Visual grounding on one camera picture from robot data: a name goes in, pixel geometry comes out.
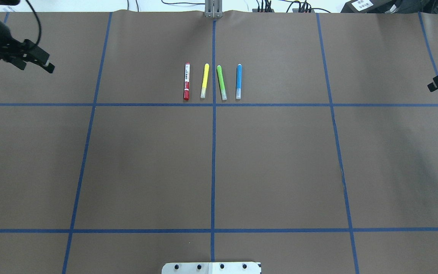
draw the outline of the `green marker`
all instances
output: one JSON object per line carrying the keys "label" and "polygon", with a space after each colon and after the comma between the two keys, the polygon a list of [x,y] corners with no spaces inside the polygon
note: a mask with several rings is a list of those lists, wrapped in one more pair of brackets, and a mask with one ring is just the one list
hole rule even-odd
{"label": "green marker", "polygon": [[217,78],[219,79],[219,88],[221,89],[222,100],[226,101],[226,87],[224,86],[224,77],[222,76],[222,67],[220,65],[217,66]]}

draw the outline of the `white bracket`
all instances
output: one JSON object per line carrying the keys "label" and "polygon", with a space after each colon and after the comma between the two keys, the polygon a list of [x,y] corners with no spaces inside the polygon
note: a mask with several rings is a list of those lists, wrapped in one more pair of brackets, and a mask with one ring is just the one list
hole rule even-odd
{"label": "white bracket", "polygon": [[222,17],[222,0],[205,0],[205,17]]}
{"label": "white bracket", "polygon": [[261,274],[261,263],[167,263],[162,274]]}

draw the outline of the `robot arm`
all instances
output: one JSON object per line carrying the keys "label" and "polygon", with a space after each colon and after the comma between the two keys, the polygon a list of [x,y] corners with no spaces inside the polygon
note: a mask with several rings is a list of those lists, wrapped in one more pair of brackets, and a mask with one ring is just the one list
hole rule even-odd
{"label": "robot arm", "polygon": [[[0,0],[0,5],[18,4],[19,0]],[[21,70],[25,69],[26,62],[31,62],[42,67],[45,71],[53,73],[55,66],[49,62],[50,55],[38,47],[41,37],[40,19],[36,16],[33,7],[31,9],[38,22],[39,34],[37,42],[33,43],[28,39],[25,39],[24,42],[19,42],[11,36],[9,28],[0,21],[0,60],[11,63]]]}

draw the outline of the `yellow marker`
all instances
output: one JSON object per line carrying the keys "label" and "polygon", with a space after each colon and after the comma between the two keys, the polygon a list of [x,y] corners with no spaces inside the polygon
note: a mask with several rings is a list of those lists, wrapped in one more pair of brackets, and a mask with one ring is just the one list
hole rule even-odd
{"label": "yellow marker", "polygon": [[207,89],[207,78],[209,77],[209,64],[204,66],[204,76],[202,77],[202,89],[200,90],[200,98],[205,99],[205,90]]}

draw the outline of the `metal hinge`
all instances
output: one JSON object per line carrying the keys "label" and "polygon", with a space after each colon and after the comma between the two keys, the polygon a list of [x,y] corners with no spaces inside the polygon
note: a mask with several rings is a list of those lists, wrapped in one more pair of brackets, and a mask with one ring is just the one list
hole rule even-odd
{"label": "metal hinge", "polygon": [[222,0],[205,0],[205,17],[222,17]]}

